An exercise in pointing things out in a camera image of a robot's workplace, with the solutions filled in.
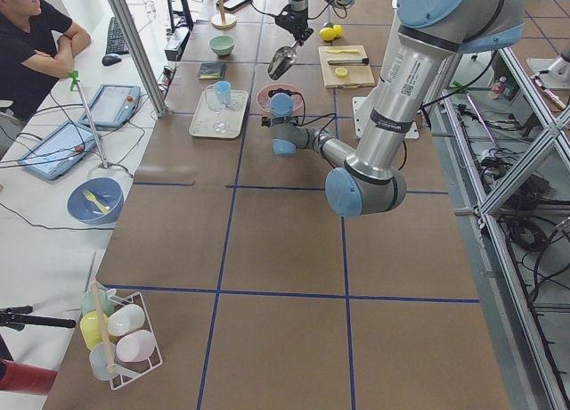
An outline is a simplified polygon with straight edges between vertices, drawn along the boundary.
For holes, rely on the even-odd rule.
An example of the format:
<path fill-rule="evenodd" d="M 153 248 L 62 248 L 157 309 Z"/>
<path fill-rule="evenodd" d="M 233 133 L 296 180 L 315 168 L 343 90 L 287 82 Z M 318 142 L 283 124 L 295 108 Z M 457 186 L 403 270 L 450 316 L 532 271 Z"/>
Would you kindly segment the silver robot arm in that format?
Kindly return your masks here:
<path fill-rule="evenodd" d="M 322 0 L 326 5 L 335 8 L 348 8 L 354 0 Z M 313 30 L 308 26 L 309 11 L 308 0 L 289 0 L 281 12 L 274 17 L 275 24 L 288 31 L 298 45 L 303 45 L 313 34 Z"/>
<path fill-rule="evenodd" d="M 312 149 L 328 161 L 326 197 L 341 217 L 395 209 L 406 183 L 393 160 L 442 62 L 515 44 L 524 10 L 525 0 L 397 0 L 387 70 L 361 107 L 368 119 L 357 147 L 298 125 L 290 97 L 280 93 L 270 99 L 274 154 Z"/>

